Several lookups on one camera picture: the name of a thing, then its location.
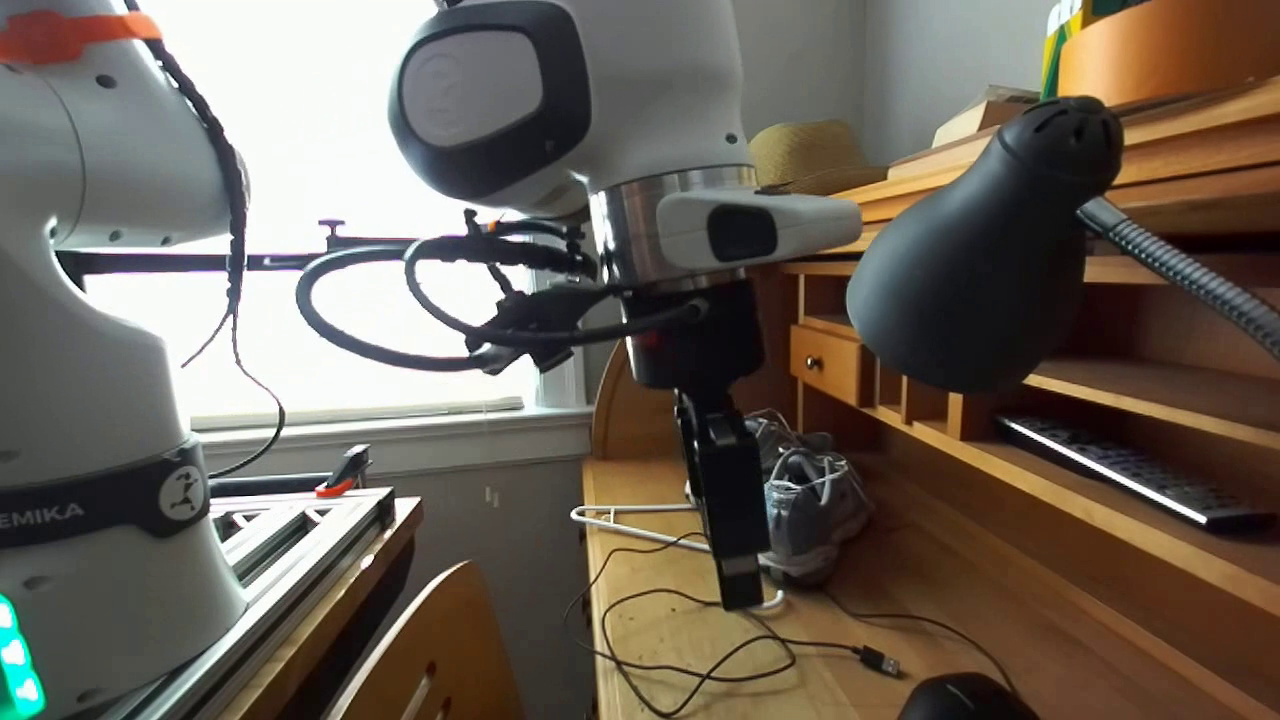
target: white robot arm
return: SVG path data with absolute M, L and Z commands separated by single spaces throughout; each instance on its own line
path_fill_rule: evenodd
M 54 266 L 229 234 L 207 133 L 145 39 L 106 0 L 0 4 L 0 602 L 49 717 L 174 668 L 242 605 L 164 343 Z
M 633 378 L 671 390 L 724 608 L 759 605 L 759 458 L 733 386 L 759 367 L 749 266 L 843 243 L 859 211 L 759 195 L 739 119 L 733 0 L 453 4 L 402 52 L 393 130 L 441 194 L 524 211 L 589 203 L 622 317 L 693 323 L 628 338 Z
M 409 48 L 393 130 L 441 194 L 524 211 L 592 203 L 628 283 L 807 257 L 850 203 L 756 195 L 727 0 L 444 8 Z

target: electronic device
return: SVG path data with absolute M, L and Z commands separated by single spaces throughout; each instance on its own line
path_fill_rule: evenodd
M 982 672 L 944 672 L 910 690 L 901 720 L 1036 720 L 1036 714 Z
M 1269 507 L 1231 499 L 1078 423 L 1046 420 L 1046 416 L 1001 416 L 1001 423 L 1020 441 L 1027 441 L 1032 447 L 1054 459 L 1069 459 L 1076 469 L 1089 469 L 1093 476 L 1111 481 L 1117 488 L 1148 503 L 1160 503 L 1163 514 L 1197 528 L 1257 532 L 1276 521 Z

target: wooden drawer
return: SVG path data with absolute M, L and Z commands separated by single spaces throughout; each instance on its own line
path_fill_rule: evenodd
M 865 404 L 865 348 L 850 338 L 793 323 L 793 378 L 843 404 Z

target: window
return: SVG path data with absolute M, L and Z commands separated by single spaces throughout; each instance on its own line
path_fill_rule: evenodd
M 465 227 L 465 203 L 436 195 L 386 133 L 386 90 L 426 0 L 151 0 L 170 57 L 222 119 L 242 155 L 247 251 L 319 251 L 319 220 L 351 238 L 441 238 Z M 319 283 L 319 308 L 346 332 L 426 357 L 458 357 L 465 341 L 425 317 L 400 269 L 357 269 Z M 425 266 L 426 293 L 465 321 L 493 317 L 483 269 Z M 253 378 L 280 391 L 286 420 L 367 420 L 581 404 L 581 367 L 409 372 L 319 341 L 296 312 L 296 272 L 253 272 L 240 348 Z M 86 278 L 90 306 L 159 332 L 182 359 L 215 323 L 220 272 Z M 232 367 L 229 341 L 178 372 L 197 428 L 242 428 L 274 416 L 271 400 Z

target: desk lamp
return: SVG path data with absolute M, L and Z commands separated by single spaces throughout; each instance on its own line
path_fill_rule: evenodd
M 1093 98 L 1045 101 L 982 155 L 893 220 L 848 283 L 848 321 L 893 367 L 996 391 L 1036 367 L 1082 283 L 1082 227 L 1280 357 L 1280 317 L 1103 202 L 1124 133 Z

